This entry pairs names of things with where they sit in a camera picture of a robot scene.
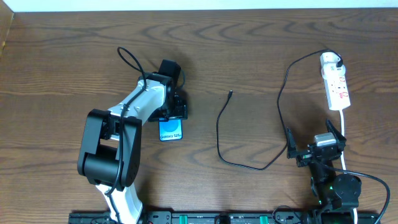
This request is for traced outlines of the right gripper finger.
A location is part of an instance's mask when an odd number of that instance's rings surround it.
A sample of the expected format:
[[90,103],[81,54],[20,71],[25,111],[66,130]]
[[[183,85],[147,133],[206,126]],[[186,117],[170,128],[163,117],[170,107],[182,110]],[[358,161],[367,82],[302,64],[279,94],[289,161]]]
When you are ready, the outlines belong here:
[[289,128],[287,128],[287,150],[289,152],[297,151],[294,135]]
[[335,126],[329,119],[326,119],[325,124],[326,124],[327,131],[329,133],[332,133],[332,135],[336,139],[337,144],[346,142],[346,138],[335,128]]

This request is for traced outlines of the blue screen Galaxy smartphone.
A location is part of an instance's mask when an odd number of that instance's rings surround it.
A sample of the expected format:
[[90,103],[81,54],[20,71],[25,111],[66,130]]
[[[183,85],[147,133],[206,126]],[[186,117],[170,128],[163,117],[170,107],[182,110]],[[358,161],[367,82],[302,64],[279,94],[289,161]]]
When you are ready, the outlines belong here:
[[181,140],[182,133],[182,120],[174,119],[167,122],[159,122],[159,139],[160,141],[174,141]]

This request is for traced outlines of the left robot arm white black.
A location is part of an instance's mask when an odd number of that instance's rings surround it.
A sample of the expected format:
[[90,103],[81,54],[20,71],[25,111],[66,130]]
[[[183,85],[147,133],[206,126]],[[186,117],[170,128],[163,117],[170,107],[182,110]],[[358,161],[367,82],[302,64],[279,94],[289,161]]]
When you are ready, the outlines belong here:
[[78,173],[103,194],[116,223],[138,223],[144,209],[134,181],[141,160],[142,127],[146,122],[165,126],[162,141],[182,138],[187,103],[178,95],[183,72],[146,73],[136,88],[107,110],[93,109],[86,118]]

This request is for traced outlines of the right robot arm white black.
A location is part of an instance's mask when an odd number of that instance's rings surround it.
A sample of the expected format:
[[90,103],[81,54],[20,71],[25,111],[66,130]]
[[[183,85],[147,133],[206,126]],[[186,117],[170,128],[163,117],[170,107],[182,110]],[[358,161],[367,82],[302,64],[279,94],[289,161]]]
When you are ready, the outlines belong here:
[[330,212],[348,213],[359,206],[360,178],[337,174],[333,161],[343,155],[346,138],[326,120],[327,132],[314,136],[314,143],[306,150],[298,151],[291,130],[287,129],[287,157],[295,159],[298,167],[308,167],[313,194],[318,197],[321,208],[312,210],[303,219],[305,223],[325,223]]

